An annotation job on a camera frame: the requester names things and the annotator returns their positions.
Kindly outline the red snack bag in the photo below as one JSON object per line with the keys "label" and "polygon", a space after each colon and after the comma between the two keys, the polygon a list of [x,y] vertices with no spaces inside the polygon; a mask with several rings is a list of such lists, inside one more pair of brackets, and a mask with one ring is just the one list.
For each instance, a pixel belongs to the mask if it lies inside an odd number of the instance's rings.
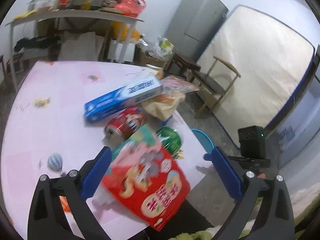
{"label": "red snack bag", "polygon": [[101,183],[156,231],[176,214],[190,191],[178,163],[147,124],[112,153]]}

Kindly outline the red drink can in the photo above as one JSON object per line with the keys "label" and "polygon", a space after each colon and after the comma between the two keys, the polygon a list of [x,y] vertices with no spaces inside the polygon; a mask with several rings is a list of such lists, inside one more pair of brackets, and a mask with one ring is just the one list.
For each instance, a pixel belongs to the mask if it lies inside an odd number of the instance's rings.
{"label": "red drink can", "polygon": [[146,113],[141,107],[128,107],[111,119],[104,131],[108,138],[124,142],[146,124]]}

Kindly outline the green drink can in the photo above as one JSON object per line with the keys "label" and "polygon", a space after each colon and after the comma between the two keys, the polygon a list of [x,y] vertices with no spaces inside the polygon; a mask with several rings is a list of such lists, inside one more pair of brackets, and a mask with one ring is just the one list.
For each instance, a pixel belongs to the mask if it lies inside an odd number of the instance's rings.
{"label": "green drink can", "polygon": [[162,146],[171,154],[174,159],[180,158],[183,140],[177,129],[163,126],[156,131],[156,136],[162,143]]}

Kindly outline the blue toothpaste box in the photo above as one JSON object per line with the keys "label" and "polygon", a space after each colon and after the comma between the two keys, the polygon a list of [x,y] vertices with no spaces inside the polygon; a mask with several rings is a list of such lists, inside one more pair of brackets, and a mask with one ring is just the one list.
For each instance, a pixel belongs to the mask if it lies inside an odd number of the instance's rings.
{"label": "blue toothpaste box", "polygon": [[98,122],[114,113],[135,106],[162,93],[163,85],[155,76],[137,80],[113,90],[84,105],[84,117],[89,123]]}

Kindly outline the beige paper bag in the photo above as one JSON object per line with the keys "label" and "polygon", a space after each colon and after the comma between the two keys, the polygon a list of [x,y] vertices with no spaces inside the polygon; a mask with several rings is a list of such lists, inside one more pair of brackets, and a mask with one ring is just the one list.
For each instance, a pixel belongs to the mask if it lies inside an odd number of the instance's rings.
{"label": "beige paper bag", "polygon": [[172,92],[158,95],[140,103],[146,113],[161,121],[167,121],[180,103],[185,100],[185,94]]}

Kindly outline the clear red-printed plastic bag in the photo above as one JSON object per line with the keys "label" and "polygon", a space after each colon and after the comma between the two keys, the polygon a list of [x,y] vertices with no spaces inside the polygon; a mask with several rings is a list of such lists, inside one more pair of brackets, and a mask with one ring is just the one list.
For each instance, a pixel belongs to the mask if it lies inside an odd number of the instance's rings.
{"label": "clear red-printed plastic bag", "polygon": [[186,94],[199,91],[199,87],[180,79],[173,75],[161,79],[163,96],[173,96],[175,94]]}

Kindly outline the blue mesh trash basket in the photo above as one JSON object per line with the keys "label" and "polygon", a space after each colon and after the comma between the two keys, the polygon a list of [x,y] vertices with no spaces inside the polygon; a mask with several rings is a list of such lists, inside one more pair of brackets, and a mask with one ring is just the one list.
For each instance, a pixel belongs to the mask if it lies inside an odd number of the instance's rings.
{"label": "blue mesh trash basket", "polygon": [[214,144],[212,140],[201,130],[198,129],[192,129],[191,130],[195,137],[198,139],[202,147],[206,150],[208,154],[210,154],[214,148]]}

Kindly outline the wooden chair black seat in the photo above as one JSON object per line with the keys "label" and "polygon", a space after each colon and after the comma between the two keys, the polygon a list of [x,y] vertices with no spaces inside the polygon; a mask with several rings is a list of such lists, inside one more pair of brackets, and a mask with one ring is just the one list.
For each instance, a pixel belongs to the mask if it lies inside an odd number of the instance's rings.
{"label": "wooden chair black seat", "polygon": [[[210,94],[212,96],[212,98],[214,98],[214,95],[219,95],[219,99],[212,105],[212,108],[210,109],[210,111],[222,100],[222,98],[227,94],[227,92],[231,89],[231,87],[233,86],[233,84],[235,83],[235,81],[238,78],[241,78],[241,74],[238,72],[238,70],[229,62],[221,59],[220,57],[217,56],[213,56],[214,62],[211,65],[211,67],[209,68],[209,70],[207,71],[206,74],[199,72],[199,71],[195,71],[192,70],[191,74],[192,77],[190,79],[190,82],[192,83],[194,81],[194,79],[198,80],[200,85],[204,85],[204,87],[210,91]],[[227,67],[229,70],[231,70],[234,74],[235,77],[234,79],[230,82],[230,84],[228,85],[228,87],[226,89],[224,89],[221,85],[219,85],[211,76],[210,76],[210,72],[213,70],[213,68],[215,67],[215,65],[220,62],[222,63],[225,67]]]}

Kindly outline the white quilted mattress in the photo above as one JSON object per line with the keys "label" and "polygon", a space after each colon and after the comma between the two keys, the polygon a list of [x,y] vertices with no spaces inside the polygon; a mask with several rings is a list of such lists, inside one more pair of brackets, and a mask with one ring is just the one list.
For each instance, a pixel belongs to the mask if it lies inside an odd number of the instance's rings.
{"label": "white quilted mattress", "polygon": [[267,127],[298,91],[315,53],[302,35],[276,18],[238,5],[198,60],[201,70],[228,92],[202,88],[199,97],[235,145],[238,129]]}

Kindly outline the dark wooden stool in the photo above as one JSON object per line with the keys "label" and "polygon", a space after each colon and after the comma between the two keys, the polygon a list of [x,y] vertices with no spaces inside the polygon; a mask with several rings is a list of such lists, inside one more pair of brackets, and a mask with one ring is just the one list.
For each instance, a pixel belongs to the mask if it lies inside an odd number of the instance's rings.
{"label": "dark wooden stool", "polygon": [[[174,64],[180,69],[177,74],[171,72]],[[186,80],[187,76],[185,74],[188,70],[199,72],[201,67],[193,59],[183,56],[179,53],[174,53],[167,69],[165,70],[165,76],[174,75]]]}

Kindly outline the brown cardboard box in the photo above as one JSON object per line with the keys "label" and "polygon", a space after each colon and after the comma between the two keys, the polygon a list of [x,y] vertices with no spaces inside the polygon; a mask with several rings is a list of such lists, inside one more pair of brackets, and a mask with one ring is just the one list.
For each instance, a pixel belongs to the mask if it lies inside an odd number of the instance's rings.
{"label": "brown cardboard box", "polygon": [[147,64],[164,68],[165,62],[159,59],[155,59],[144,54],[140,48],[135,47],[135,54],[133,58],[133,62],[137,66],[146,66]]}

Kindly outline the white sack under table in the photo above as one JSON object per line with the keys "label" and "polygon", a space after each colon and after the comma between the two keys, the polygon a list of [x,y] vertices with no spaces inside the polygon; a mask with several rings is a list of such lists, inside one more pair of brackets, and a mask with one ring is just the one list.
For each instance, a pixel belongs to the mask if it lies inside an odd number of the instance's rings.
{"label": "white sack under table", "polygon": [[65,31],[61,41],[59,61],[98,61],[104,38],[95,32],[74,34]]}

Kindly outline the grey refrigerator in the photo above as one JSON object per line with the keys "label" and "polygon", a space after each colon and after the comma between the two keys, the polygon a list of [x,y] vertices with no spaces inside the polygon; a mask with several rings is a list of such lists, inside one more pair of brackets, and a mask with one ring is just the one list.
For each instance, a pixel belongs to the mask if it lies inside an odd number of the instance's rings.
{"label": "grey refrigerator", "polygon": [[228,8],[220,0],[181,0],[164,37],[177,53],[197,61],[227,14]]}

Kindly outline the yellow plastic bag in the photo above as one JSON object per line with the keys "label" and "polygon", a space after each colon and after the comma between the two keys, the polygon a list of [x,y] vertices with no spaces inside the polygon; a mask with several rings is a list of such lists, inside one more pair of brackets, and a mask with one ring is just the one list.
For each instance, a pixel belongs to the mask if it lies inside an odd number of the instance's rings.
{"label": "yellow plastic bag", "polygon": [[[111,29],[111,35],[114,40],[116,40],[120,34],[120,42],[125,42],[129,33],[129,27],[126,23],[122,24],[121,22],[113,21]],[[131,33],[129,42],[137,43],[140,39],[140,36],[141,33],[134,29]]]}

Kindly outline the white side table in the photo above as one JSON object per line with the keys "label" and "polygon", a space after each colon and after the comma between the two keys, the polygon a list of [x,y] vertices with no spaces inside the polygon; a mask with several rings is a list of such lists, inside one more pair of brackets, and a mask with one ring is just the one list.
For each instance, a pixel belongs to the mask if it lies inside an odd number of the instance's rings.
{"label": "white side table", "polygon": [[[106,21],[117,21],[121,23],[121,31],[124,29],[124,25],[129,24],[130,28],[127,33],[125,42],[123,43],[123,47],[121,53],[117,59],[118,63],[124,62],[124,56],[127,51],[127,46],[129,44],[131,35],[136,27],[138,22],[143,22],[140,18],[131,17],[122,15],[116,11],[99,11],[99,10],[52,10],[52,11],[40,11],[40,12],[32,12],[31,14],[17,18],[12,20],[7,25],[9,26],[9,63],[10,63],[10,70],[11,70],[11,77],[12,83],[15,89],[15,92],[19,91],[20,86],[17,84],[15,69],[14,69],[14,45],[13,45],[13,35],[14,35],[14,28],[20,24],[28,23],[28,22],[38,22],[47,19],[55,19],[60,20],[63,19],[72,31],[88,31],[89,28],[95,25],[100,20]],[[85,27],[78,29],[74,23],[71,21],[71,18],[90,18],[92,21],[87,24]]]}

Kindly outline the red plastic bag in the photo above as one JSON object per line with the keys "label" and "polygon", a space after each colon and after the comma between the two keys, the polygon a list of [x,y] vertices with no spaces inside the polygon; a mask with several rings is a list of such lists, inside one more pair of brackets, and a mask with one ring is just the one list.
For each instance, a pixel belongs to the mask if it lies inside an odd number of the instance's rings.
{"label": "red plastic bag", "polygon": [[144,0],[122,0],[114,8],[120,10],[125,16],[137,18],[146,8],[146,2]]}

